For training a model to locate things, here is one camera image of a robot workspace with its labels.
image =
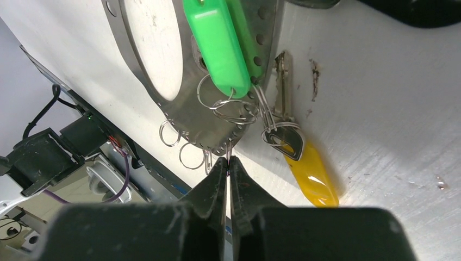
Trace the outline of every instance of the key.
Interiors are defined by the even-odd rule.
[[[276,58],[277,99],[273,115],[277,129],[265,132],[265,139],[273,148],[290,159],[298,161],[304,151],[305,137],[291,114],[292,57],[288,52]]]

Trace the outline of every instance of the wire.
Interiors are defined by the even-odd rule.
[[[61,86],[58,84],[53,84],[53,93],[54,96],[51,99],[50,102],[37,114],[37,116],[34,118],[33,121],[31,121],[29,124],[27,124],[26,129],[24,130],[24,133],[22,134],[22,139],[26,139],[29,137],[30,131],[37,125],[37,122],[51,109],[51,107],[56,103],[56,101],[59,99],[59,94],[61,93]]]
[[[55,90],[54,88],[53,88],[53,95],[56,95],[56,90]],[[69,108],[78,110],[78,106],[77,106],[77,105],[72,104],[72,103],[67,102],[67,101],[64,101],[64,100],[61,99],[61,98],[58,98],[58,102],[62,103],[63,105],[66,105],[66,106],[69,107]]]
[[[4,225],[1,225],[0,228],[4,227],[4,226],[6,226],[6,225],[9,225],[9,224],[11,224],[11,223],[14,223],[14,222],[16,222],[16,223],[19,225],[19,227],[20,227],[20,228],[19,228],[19,232],[17,232],[15,235],[13,235],[12,237],[9,237],[9,238],[0,238],[0,241],[7,241],[7,240],[13,239],[13,238],[17,237],[19,234],[21,234],[21,232],[22,232],[22,225],[21,225],[21,223],[17,222],[16,220],[11,221],[11,222],[8,222],[8,223],[6,223],[6,224],[4,224]]]
[[[56,195],[55,193],[53,193],[53,192],[51,192],[51,191],[49,191],[47,189],[45,189],[43,191],[43,193],[45,193],[46,195],[52,197],[54,200],[58,201],[61,204],[69,204],[70,203],[69,201],[63,199],[62,197]]]
[[[125,180],[123,182],[123,185],[122,185],[122,188],[117,192],[117,194],[115,194],[114,196],[112,196],[110,199],[102,202],[102,203],[110,203],[110,202],[114,202],[115,200],[117,200],[124,192],[125,190],[127,189],[128,187],[128,184],[129,184],[129,176],[130,176],[130,168],[129,168],[129,162],[128,162],[128,156],[125,154],[123,156],[123,159],[125,160],[125,168],[126,168],[126,172],[125,172]],[[62,197],[56,195],[55,193],[49,191],[49,190],[44,190],[43,193],[45,193],[46,195],[52,197],[53,199],[55,199],[56,201],[58,201],[59,203],[62,203],[62,204],[69,204],[70,202],[63,199]]]

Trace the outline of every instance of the white plastic part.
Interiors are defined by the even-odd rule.
[[[99,157],[93,166],[86,167],[90,177],[96,176],[112,193],[117,194],[123,186],[124,177],[104,158]],[[119,197],[121,203],[127,203],[132,199],[132,191],[129,187]]]
[[[24,197],[21,194],[23,188],[19,186],[9,175],[0,176],[0,184],[0,217],[8,213],[19,203],[33,197]]]

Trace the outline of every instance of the key ring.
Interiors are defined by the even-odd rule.
[[[277,125],[273,118],[271,109],[269,108],[269,105],[267,103],[267,99],[266,99],[266,96],[264,95],[263,90],[261,89],[260,86],[256,86],[256,85],[254,85],[253,88],[254,88],[254,92],[258,96],[259,112],[261,113],[261,117],[263,118],[264,127],[268,128],[269,131],[273,129],[277,130]]]
[[[275,123],[275,126],[276,127],[292,127],[294,129],[301,130],[301,126],[299,124],[297,124],[297,123],[294,123],[294,122],[279,122],[279,123]],[[264,131],[261,133],[261,139],[263,140],[263,142],[269,144],[272,147],[282,147],[282,146],[287,145],[287,144],[274,144],[274,143],[271,143],[268,140],[266,140],[265,139],[265,134],[268,133],[268,132],[270,132],[269,127],[265,128]]]
[[[161,125],[160,125],[160,128],[159,128],[160,140],[161,140],[161,141],[163,142],[163,144],[165,144],[166,146],[168,146],[168,147],[174,147],[174,146],[176,146],[176,145],[179,143],[179,141],[181,140],[181,133],[177,131],[177,132],[178,132],[178,139],[176,139],[176,141],[175,141],[174,143],[172,143],[172,144],[166,143],[165,140],[163,139],[163,129],[165,128],[165,126],[166,126],[167,123],[170,123],[170,124],[171,124],[171,121],[170,121],[170,120],[166,120],[166,121],[162,122]]]
[[[198,83],[197,85],[197,99],[198,99],[198,102],[200,102],[201,105],[205,106],[206,108],[210,109],[210,110],[216,110],[218,108],[221,108],[224,106],[224,104],[222,104],[221,106],[216,106],[216,105],[213,105],[213,107],[210,107],[210,106],[207,106],[205,105],[203,102],[202,102],[202,99],[200,98],[200,88],[202,87],[202,84],[205,82],[205,80],[207,78],[210,78],[210,74],[207,74],[205,76],[203,76],[203,78],[200,80],[200,82]],[[230,95],[230,97],[227,99],[227,101],[230,101],[232,99],[232,97],[234,96],[234,93],[235,93],[235,90],[232,89],[232,94]]]
[[[249,114],[251,116],[253,116],[252,118],[250,118],[250,120],[248,121],[248,117],[232,117],[232,116],[227,116],[223,113],[221,113],[220,111],[218,111],[217,109],[213,110],[213,114],[220,118],[220,119],[223,119],[227,122],[231,122],[231,123],[235,123],[237,125],[248,125],[248,124],[253,124],[257,121],[257,117],[256,115],[258,115],[259,113],[259,108],[254,105],[253,103],[251,102],[246,102],[246,101],[242,101],[242,100],[226,100],[226,101],[217,101],[215,102],[215,104],[213,106],[217,106],[218,104],[220,104],[220,106],[218,108],[221,108],[223,107],[224,105],[226,105],[227,103],[232,103],[232,102],[237,102],[237,103],[243,103],[244,105],[247,105],[247,106],[250,106],[250,107],[254,107],[256,109],[256,114],[253,113],[252,110],[249,110]]]
[[[197,167],[188,167],[188,166],[186,166],[186,165],[183,163],[183,159],[182,159],[181,155],[183,154],[183,149],[184,149],[184,147],[187,146],[187,145],[189,145],[189,144],[195,144],[195,142],[188,142],[188,143],[184,144],[184,145],[179,149],[179,162],[181,162],[181,164],[183,164],[183,166],[184,166],[186,169],[189,169],[189,170],[196,170],[196,169],[198,169],[199,167],[201,167],[201,166],[205,163],[205,161],[206,161],[206,159],[207,159],[207,155],[206,155],[207,152],[206,152],[205,150],[202,150],[202,152],[203,152],[203,160],[202,160],[202,162],[200,163],[199,166],[197,166]]]
[[[210,148],[205,151],[205,174],[208,176],[213,168],[213,155]]]

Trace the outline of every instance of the white surface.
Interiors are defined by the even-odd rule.
[[[2,1],[0,16],[32,56],[186,183],[205,177],[179,163],[184,140],[161,144],[165,118],[124,64],[99,1]],[[285,10],[280,48],[295,58],[294,113],[344,192],[341,204],[390,209],[423,260],[461,258],[460,29],[411,28],[348,0]],[[177,55],[169,42],[157,47]],[[309,59],[321,67],[315,102]],[[281,202],[309,205],[260,131],[252,126],[235,154]],[[185,158],[192,165],[201,155]]]
[[[160,86],[157,88],[160,95],[173,101],[183,79],[181,39],[173,3],[159,0],[126,3],[128,21],[137,39],[142,63],[154,86]]]
[[[0,186],[0,216],[8,213],[19,203],[31,198],[22,196],[22,187],[8,175],[0,176]]]
[[[22,140],[22,133],[27,124],[53,98],[52,83],[38,72],[19,45],[19,41],[0,19],[0,122],[2,123],[0,155],[2,156],[8,155],[13,150],[13,146]],[[78,118],[78,113],[57,103],[30,134],[48,127],[58,132]]]

